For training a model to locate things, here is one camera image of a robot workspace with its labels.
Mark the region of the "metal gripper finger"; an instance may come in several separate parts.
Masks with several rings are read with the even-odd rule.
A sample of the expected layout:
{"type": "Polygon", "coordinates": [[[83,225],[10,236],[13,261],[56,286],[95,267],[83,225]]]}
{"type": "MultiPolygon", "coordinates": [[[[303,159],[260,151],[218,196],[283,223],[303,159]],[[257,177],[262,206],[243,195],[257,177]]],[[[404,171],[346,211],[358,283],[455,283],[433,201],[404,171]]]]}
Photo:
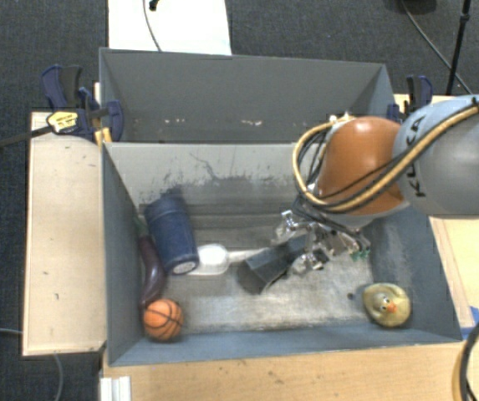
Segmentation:
{"type": "Polygon", "coordinates": [[[281,220],[273,231],[271,243],[287,243],[304,235],[306,231],[305,221],[293,211],[286,210],[281,214],[281,220]]]}
{"type": "Polygon", "coordinates": [[[329,257],[322,251],[304,253],[298,256],[291,265],[291,272],[310,272],[323,270],[329,257]]]}

